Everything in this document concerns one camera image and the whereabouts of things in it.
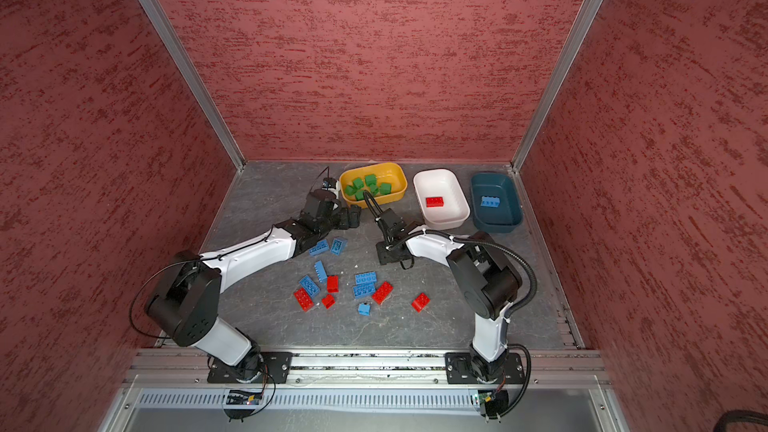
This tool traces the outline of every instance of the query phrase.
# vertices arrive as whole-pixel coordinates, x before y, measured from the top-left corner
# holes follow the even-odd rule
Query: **red textured wall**
[[[248,159],[506,161],[582,0],[160,0]]]
[[[524,164],[633,431],[768,412],[768,0],[606,0]]]
[[[95,430],[234,168],[136,0],[0,0],[0,423]],[[145,330],[153,330],[147,320]]]

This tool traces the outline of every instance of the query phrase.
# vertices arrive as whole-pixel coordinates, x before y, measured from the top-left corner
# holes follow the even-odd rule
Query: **plastic container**
[[[498,207],[482,207],[483,197],[498,197]],[[517,191],[504,174],[480,172],[472,177],[472,221],[475,227],[491,234],[505,234],[522,224]]]
[[[406,180],[406,174],[402,173],[402,168],[394,162],[384,162],[383,164],[373,164],[372,166],[352,168],[341,174],[339,182],[341,182],[342,195],[348,205],[355,204],[362,208],[368,208],[365,200],[355,200],[354,196],[348,196],[345,192],[347,186],[352,185],[352,180],[355,178],[364,178],[369,175],[376,176],[376,186],[382,182],[392,184],[392,192],[386,196],[377,196],[376,201],[379,204],[389,204],[400,200],[405,194],[408,188],[408,180]]]
[[[418,204],[429,228],[456,228],[469,217],[469,204],[456,175],[446,168],[419,172],[413,177]],[[427,198],[442,197],[442,207],[428,207]]]

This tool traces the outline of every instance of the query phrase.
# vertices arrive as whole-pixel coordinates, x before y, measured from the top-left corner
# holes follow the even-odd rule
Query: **metal corner post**
[[[200,74],[197,73],[192,59],[181,44],[178,35],[176,35],[174,26],[168,20],[168,16],[163,11],[160,2],[158,0],[139,0],[139,3],[160,35],[165,47],[168,49],[168,53],[176,62],[176,67],[178,67],[184,80],[187,81],[187,85],[189,85],[195,99],[197,99],[197,103],[200,104],[200,108],[208,118],[211,127],[216,131],[216,136],[221,140],[226,153],[229,154],[237,170],[242,170],[246,162],[245,157],[237,146],[234,137],[232,137],[232,133],[226,126],[224,119],[221,117],[216,107],[216,102],[208,93],[208,89],[206,89],[203,80],[200,78]]]
[[[536,136],[539,130],[542,129],[544,120],[547,119],[554,99],[558,96],[560,87],[563,85],[563,81],[565,81],[565,77],[576,59],[581,43],[584,42],[584,38],[587,36],[587,32],[589,32],[589,28],[598,14],[602,3],[603,0],[584,0],[581,3],[574,24],[571,26],[571,32],[568,34],[568,38],[565,39],[558,62],[554,64],[552,75],[549,77],[546,88],[544,88],[542,99],[539,101],[531,118],[531,123],[528,124],[528,129],[525,131],[525,135],[523,135],[523,139],[520,141],[520,146],[512,159],[512,168],[516,172],[520,171],[525,158],[531,151]]]

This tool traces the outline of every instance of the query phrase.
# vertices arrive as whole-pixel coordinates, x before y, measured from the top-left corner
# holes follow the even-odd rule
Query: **white plastic container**
[[[469,204],[456,175],[446,168],[419,172],[413,177],[418,205],[429,228],[456,228],[469,217]],[[427,207],[427,197],[442,197],[442,207]]]

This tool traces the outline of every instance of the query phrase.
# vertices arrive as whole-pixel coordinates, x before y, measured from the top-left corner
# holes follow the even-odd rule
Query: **small blue brick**
[[[336,237],[333,239],[333,245],[331,245],[331,253],[334,255],[340,255],[342,252],[344,252],[344,247],[346,247],[346,239]]]
[[[310,249],[310,255],[320,255],[323,252],[328,252],[328,241],[323,239]]]
[[[376,284],[368,282],[367,284],[355,285],[352,287],[352,292],[355,293],[355,298],[367,297],[376,292]]]
[[[369,282],[376,282],[375,272],[365,272],[355,275],[355,285],[367,284]]]
[[[322,266],[321,261],[315,262],[315,272],[317,272],[317,278],[321,282],[328,280],[328,274],[326,274],[326,268]]]
[[[302,287],[304,287],[304,290],[310,295],[310,297],[314,298],[315,295],[318,295],[320,293],[320,288],[315,285],[314,282],[312,282],[312,279],[309,275],[304,275],[304,278],[302,278],[299,283]]]
[[[498,207],[502,201],[498,197],[480,197],[481,207]]]

